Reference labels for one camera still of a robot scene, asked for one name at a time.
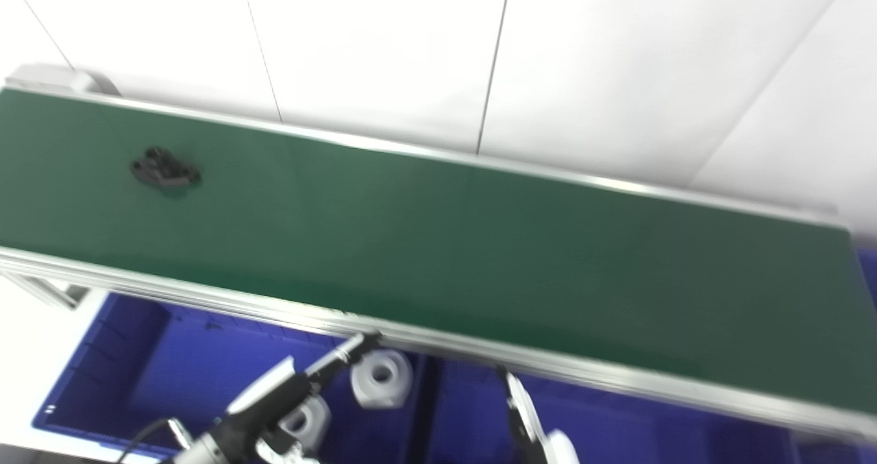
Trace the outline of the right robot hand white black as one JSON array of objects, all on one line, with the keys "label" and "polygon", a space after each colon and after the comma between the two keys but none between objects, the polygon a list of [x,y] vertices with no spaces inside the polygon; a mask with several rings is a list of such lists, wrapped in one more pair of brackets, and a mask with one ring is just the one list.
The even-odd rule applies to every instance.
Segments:
[{"label": "right robot hand white black", "polygon": [[579,463],[567,434],[560,429],[545,432],[529,392],[512,371],[495,368],[504,386],[508,430],[520,463]]}]

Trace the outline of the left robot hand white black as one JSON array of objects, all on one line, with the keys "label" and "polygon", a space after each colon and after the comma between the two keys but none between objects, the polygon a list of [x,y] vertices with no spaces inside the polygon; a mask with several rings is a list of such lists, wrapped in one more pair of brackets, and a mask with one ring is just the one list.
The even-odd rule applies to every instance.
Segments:
[{"label": "left robot hand white black", "polygon": [[245,463],[259,457],[267,463],[299,463],[312,455],[300,438],[281,427],[283,418],[319,396],[342,371],[362,361],[382,339],[377,330],[358,333],[298,371],[285,358],[251,383],[210,430],[217,463]]}]

